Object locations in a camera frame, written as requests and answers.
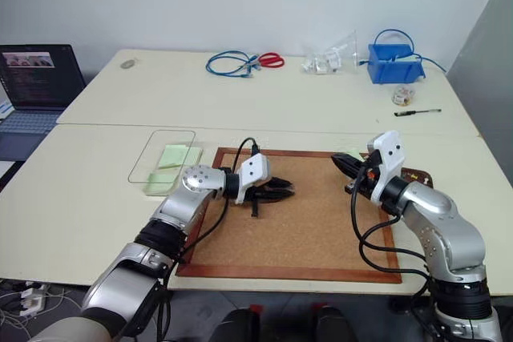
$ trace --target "power strip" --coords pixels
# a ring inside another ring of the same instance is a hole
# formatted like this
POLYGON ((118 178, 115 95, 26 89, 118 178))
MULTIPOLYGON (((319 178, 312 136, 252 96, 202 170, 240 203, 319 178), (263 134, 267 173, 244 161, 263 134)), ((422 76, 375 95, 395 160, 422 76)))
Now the power strip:
POLYGON ((42 284, 40 288, 28 288, 22 292, 22 306, 25 310, 19 312, 20 316, 35 316, 45 308, 48 285, 42 284))

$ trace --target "laptop keyboard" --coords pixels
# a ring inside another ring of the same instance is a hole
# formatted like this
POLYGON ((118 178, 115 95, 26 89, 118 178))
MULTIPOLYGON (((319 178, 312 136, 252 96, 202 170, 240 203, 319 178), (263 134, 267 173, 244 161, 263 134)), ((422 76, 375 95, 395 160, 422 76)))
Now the laptop keyboard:
POLYGON ((0 123, 0 132, 47 134, 57 124, 60 113, 13 112, 0 123))

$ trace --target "brown frame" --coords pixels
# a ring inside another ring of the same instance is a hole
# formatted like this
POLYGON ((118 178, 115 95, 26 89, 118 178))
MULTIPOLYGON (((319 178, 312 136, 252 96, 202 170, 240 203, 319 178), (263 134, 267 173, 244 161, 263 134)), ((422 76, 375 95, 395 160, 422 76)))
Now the brown frame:
MULTIPOLYGON (((327 151, 284 151, 262 150, 264 155, 301 156, 311 158, 327 158, 335 154, 327 151)), ((212 167, 220 167, 226 154, 236 154, 237 149, 231 147, 219 147, 212 163, 212 167)), ((250 154, 243 149, 241 154, 250 154)), ((379 210, 382 222, 387 221, 388 215, 379 210)), ((198 237, 203 225, 203 218, 198 221, 188 237, 186 247, 198 237)), ((394 247, 394 236, 390 227, 382 229, 384 244, 394 247)), ((185 264, 179 264, 176 274, 188 277, 216 277, 216 278, 246 278, 246 279, 289 279, 289 280, 328 280, 349 282, 372 282, 380 284, 400 284, 401 274, 379 272, 375 270, 349 270, 336 268, 280 268, 280 267, 237 267, 237 266, 212 266, 202 264, 190 264, 194 249, 185 256, 185 264)), ((396 253, 387 252, 388 268, 399 268, 396 253)))

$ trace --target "clear plastic bag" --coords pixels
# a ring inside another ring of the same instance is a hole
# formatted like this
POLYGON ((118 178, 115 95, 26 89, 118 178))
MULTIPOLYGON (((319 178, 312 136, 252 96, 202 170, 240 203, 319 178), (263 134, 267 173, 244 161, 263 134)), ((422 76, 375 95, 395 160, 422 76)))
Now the clear plastic bag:
POLYGON ((308 74, 355 71, 358 65, 356 31, 324 51, 307 50, 302 66, 308 74))

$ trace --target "cork board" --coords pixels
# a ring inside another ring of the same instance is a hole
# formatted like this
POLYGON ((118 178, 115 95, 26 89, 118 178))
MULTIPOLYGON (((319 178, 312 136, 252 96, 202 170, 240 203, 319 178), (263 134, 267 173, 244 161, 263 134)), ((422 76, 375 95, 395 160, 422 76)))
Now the cork board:
MULTIPOLYGON (((213 167, 231 167, 236 149, 220 147, 213 167)), ((262 151, 274 176, 294 184, 295 196, 260 204, 259 218, 251 204, 230 204, 224 222, 186 256, 178 276, 341 280, 399 284, 400 274, 378 272, 358 253, 350 218, 348 179, 335 167, 331 152, 262 151)), ((249 157, 245 151, 239 162, 249 157)), ((219 217, 224 199, 212 201, 189 236, 191 243, 219 217)), ((363 233, 388 220, 367 199, 357 201, 358 226, 363 233)), ((393 247, 386 227, 370 237, 372 243, 393 247)), ((395 253, 366 249, 369 258, 384 267, 398 268, 395 253)))

